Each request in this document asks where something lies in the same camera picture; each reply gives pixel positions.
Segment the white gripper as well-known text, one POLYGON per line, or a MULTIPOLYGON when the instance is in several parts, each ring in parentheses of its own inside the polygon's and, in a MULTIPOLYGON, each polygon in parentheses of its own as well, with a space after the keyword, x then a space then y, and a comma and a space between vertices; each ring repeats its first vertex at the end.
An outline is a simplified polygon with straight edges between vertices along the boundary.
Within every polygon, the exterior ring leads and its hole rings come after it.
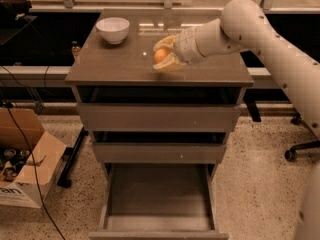
POLYGON ((167 36, 153 46, 153 51, 166 48, 175 49, 161 62, 153 66, 157 71, 175 71, 182 68, 183 64, 197 64, 205 57, 201 53, 197 43, 198 27, 190 27, 182 30, 179 34, 167 36))

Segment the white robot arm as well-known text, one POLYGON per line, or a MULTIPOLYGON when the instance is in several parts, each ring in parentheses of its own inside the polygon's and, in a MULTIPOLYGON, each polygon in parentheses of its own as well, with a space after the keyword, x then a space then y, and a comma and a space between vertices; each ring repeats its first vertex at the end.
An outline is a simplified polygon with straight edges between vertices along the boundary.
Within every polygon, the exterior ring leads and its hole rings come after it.
POLYGON ((232 0, 221 16, 187 28, 154 45, 167 54, 155 60, 157 71, 178 70, 216 54, 245 48, 266 66, 310 130, 320 138, 320 64, 281 37, 252 0, 232 0))

